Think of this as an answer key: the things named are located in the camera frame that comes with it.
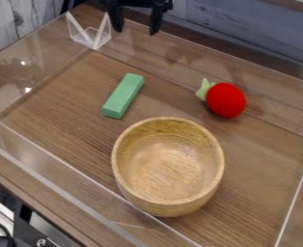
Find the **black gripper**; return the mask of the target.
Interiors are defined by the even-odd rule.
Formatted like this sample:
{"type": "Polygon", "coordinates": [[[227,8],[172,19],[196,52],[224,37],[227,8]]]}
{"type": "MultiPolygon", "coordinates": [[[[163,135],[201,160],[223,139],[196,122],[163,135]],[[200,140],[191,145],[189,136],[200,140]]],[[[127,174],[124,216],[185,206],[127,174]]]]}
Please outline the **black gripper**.
{"type": "Polygon", "coordinates": [[[173,8],[173,0],[103,0],[103,5],[108,6],[112,27],[117,32],[123,32],[125,23],[121,6],[153,8],[149,22],[149,35],[153,36],[161,29],[164,11],[173,8]]]}

